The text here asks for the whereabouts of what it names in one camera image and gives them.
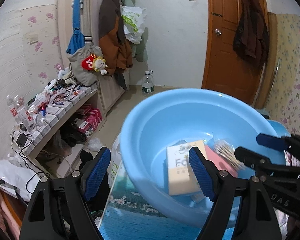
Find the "cotton swab bag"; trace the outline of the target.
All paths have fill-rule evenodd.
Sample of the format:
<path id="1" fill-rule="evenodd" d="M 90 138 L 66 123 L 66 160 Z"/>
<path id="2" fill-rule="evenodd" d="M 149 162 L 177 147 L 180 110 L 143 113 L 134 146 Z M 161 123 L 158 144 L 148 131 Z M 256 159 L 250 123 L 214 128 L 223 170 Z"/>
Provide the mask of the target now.
<path id="1" fill-rule="evenodd" d="M 243 170 L 244 164 L 235 157 L 235 149 L 225 140 L 215 140 L 213 150 L 223 158 L 235 171 Z"/>

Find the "light blue plastic basin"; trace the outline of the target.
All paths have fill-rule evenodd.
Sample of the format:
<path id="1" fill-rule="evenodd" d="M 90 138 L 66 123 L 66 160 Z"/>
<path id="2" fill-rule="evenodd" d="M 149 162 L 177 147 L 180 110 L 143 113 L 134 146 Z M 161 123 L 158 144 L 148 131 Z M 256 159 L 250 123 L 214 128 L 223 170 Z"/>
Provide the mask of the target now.
<path id="1" fill-rule="evenodd" d="M 173 159 L 187 165 L 192 146 L 213 146 L 225 140 L 284 164 L 285 155 L 257 143 L 260 133 L 276 135 L 271 124 L 252 107 L 229 95 L 211 90 L 183 88 L 152 95 L 127 115 L 120 135 L 124 168 L 139 194 L 168 218 L 200 228 L 212 203 L 195 202 L 191 193 L 168 192 L 169 147 L 181 153 Z"/>

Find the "pink face toy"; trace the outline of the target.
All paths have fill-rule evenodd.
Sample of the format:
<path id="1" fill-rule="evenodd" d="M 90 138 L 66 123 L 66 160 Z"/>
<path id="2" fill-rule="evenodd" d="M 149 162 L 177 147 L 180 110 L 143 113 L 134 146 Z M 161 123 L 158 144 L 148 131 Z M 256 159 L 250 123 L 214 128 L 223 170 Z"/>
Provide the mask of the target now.
<path id="1" fill-rule="evenodd" d="M 233 169 L 222 157 L 215 153 L 209 146 L 205 145 L 207 160 L 212 161 L 219 170 L 228 171 L 233 177 L 237 177 L 238 173 Z"/>

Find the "grey broom with dustpan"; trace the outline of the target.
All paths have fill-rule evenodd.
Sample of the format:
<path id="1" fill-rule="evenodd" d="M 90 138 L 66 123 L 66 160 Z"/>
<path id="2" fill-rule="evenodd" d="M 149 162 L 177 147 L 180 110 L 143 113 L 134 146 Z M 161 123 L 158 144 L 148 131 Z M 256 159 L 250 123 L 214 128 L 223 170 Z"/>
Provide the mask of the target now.
<path id="1" fill-rule="evenodd" d="M 275 83 L 277 74 L 278 74 L 278 72 L 279 72 L 280 65 L 281 65 L 281 58 L 279 57 L 278 60 L 277 60 L 276 65 L 275 65 L 275 67 L 274 67 L 274 72 L 273 72 L 273 76 L 272 76 L 272 78 L 271 78 L 271 83 L 270 83 L 270 89 L 269 89 L 268 94 L 267 94 L 267 98 L 266 98 L 266 103 L 265 103 L 265 105 L 267 105 L 267 103 L 268 103 L 268 101 L 269 101 L 269 98 L 270 98 L 271 92 L 272 92 L 272 90 L 273 90 L 273 87 L 274 87 L 274 83 Z"/>

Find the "pink boxes under shelf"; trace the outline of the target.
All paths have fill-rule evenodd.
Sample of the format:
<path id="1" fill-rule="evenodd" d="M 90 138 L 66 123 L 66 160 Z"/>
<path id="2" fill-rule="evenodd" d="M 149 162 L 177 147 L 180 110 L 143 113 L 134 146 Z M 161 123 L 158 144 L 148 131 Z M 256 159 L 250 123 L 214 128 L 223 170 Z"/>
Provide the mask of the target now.
<path id="1" fill-rule="evenodd" d="M 75 117 L 75 125 L 82 133 L 86 133 L 90 128 L 95 131 L 103 120 L 100 109 L 90 103 L 83 104 L 76 111 Z"/>

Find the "cluttered tiled shelf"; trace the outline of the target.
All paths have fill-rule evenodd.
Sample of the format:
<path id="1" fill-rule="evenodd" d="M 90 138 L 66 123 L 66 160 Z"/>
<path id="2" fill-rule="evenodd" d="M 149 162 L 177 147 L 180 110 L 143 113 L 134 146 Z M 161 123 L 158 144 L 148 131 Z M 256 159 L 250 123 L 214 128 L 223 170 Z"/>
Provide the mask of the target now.
<path id="1" fill-rule="evenodd" d="M 39 162 L 38 155 L 48 152 L 46 149 L 48 142 L 67 121 L 75 118 L 77 111 L 86 103 L 91 104 L 94 108 L 98 108 L 101 112 L 102 120 L 97 125 L 96 130 L 84 142 L 78 142 L 72 148 L 72 153 L 69 156 L 62 157 L 60 153 L 52 153 L 53 159 L 51 161 L 45 164 Z M 10 133 L 10 144 L 13 146 L 14 152 L 21 151 L 44 172 L 49 172 L 52 177 L 62 178 L 73 171 L 78 165 L 80 152 L 87 147 L 89 140 L 97 135 L 106 121 L 99 83 L 95 83 L 90 87 L 82 87 L 78 95 L 74 96 L 70 101 L 64 102 L 62 105 L 48 107 L 46 117 L 47 124 L 37 128 L 35 132 L 30 134 L 24 147 L 20 148 L 17 145 L 17 139 L 21 135 L 21 131 L 15 129 Z"/>

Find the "white plastic bag on left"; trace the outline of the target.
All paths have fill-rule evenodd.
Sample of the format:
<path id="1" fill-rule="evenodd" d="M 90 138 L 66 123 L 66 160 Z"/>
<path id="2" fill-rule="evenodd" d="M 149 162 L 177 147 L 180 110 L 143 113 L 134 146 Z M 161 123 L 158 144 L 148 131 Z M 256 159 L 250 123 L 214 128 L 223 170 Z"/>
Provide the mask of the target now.
<path id="1" fill-rule="evenodd" d="M 17 192 L 26 202 L 30 201 L 42 175 L 17 160 L 0 160 L 0 179 L 4 181 L 1 188 L 15 197 Z"/>

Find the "light wooden wardrobe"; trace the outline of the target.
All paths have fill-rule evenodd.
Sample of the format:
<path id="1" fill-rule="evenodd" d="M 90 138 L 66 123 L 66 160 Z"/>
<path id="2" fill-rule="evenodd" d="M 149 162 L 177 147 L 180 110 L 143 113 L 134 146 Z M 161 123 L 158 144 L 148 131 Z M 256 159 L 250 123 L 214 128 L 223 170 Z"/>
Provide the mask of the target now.
<path id="1" fill-rule="evenodd" d="M 69 66 L 66 49 L 73 33 L 72 1 L 57 0 L 59 44 L 64 67 Z M 83 12 L 81 13 L 81 32 L 85 36 L 90 36 L 93 44 L 96 46 L 99 45 L 98 18 L 101 3 L 102 0 L 83 0 Z M 116 83 L 113 77 L 99 77 L 98 81 L 100 85 L 100 99 L 104 113 L 107 114 L 125 91 Z"/>

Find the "orange wooden door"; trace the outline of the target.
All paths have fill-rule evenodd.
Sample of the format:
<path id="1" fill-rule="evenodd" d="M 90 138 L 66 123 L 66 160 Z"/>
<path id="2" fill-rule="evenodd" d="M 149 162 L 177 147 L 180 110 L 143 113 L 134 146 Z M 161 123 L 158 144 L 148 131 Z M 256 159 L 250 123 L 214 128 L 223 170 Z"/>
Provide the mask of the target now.
<path id="1" fill-rule="evenodd" d="M 233 96 L 249 105 L 254 101 L 261 72 L 233 50 L 242 13 L 241 0 L 208 0 L 207 50 L 202 88 Z M 266 0 L 260 0 L 264 14 Z"/>

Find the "clear plastic water bottle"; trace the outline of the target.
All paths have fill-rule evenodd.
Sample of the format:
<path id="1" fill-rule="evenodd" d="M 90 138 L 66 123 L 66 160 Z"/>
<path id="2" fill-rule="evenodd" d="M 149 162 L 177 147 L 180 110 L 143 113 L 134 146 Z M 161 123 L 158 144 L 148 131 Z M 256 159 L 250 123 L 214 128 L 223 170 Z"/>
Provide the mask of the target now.
<path id="1" fill-rule="evenodd" d="M 145 75 L 142 79 L 141 91 L 144 96 L 151 95 L 154 92 L 154 83 L 153 83 L 153 71 L 146 70 Z"/>

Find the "red label bottle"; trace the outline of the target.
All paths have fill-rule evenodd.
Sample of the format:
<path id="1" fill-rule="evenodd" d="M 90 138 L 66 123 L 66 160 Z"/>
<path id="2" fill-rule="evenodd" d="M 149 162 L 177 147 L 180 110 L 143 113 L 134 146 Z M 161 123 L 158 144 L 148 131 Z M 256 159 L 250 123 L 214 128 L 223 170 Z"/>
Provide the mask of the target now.
<path id="1" fill-rule="evenodd" d="M 30 115 L 27 107 L 24 105 L 24 102 L 19 99 L 15 101 L 9 95 L 6 96 L 6 99 L 7 99 L 7 105 L 9 107 L 9 110 L 13 115 L 14 120 L 19 126 L 19 128 L 22 129 L 23 131 L 32 133 L 36 129 L 34 120 Z"/>

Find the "red yellow plush charm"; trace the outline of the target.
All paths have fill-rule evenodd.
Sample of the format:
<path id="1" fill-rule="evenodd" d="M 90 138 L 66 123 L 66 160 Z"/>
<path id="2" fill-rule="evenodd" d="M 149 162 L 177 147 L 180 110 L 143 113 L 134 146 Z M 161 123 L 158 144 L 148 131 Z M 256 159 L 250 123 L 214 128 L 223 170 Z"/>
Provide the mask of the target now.
<path id="1" fill-rule="evenodd" d="M 101 75 L 106 75 L 108 66 L 106 61 L 101 56 L 96 56 L 95 54 L 90 54 L 81 62 L 81 67 L 85 70 L 99 72 Z"/>

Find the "dark brown jacket on door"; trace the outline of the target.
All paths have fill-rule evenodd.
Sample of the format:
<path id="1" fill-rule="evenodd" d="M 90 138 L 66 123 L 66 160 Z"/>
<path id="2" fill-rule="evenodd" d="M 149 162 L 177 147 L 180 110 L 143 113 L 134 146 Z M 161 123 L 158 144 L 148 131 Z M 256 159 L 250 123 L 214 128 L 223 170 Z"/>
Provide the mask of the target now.
<path id="1" fill-rule="evenodd" d="M 269 34 L 260 0 L 241 0 L 242 14 L 233 50 L 244 61 L 262 68 L 269 52 Z"/>

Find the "brown orange hanging coat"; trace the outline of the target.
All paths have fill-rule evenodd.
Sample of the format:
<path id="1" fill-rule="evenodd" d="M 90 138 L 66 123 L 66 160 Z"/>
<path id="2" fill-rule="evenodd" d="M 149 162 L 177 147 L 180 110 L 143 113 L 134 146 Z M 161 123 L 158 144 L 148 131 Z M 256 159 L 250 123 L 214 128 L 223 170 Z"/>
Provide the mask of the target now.
<path id="1" fill-rule="evenodd" d="M 120 0 L 102 0 L 98 19 L 98 43 L 107 64 L 107 74 L 127 89 L 124 72 L 133 66 L 132 51 L 124 33 Z"/>

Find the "white green plastic bag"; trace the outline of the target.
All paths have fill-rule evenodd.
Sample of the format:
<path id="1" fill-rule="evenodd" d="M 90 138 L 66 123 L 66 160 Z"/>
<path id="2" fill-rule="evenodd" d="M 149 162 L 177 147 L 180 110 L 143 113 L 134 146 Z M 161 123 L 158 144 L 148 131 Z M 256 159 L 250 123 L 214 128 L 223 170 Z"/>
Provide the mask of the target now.
<path id="1" fill-rule="evenodd" d="M 133 44 L 140 44 L 146 28 L 146 9 L 122 5 L 120 9 L 126 39 Z"/>

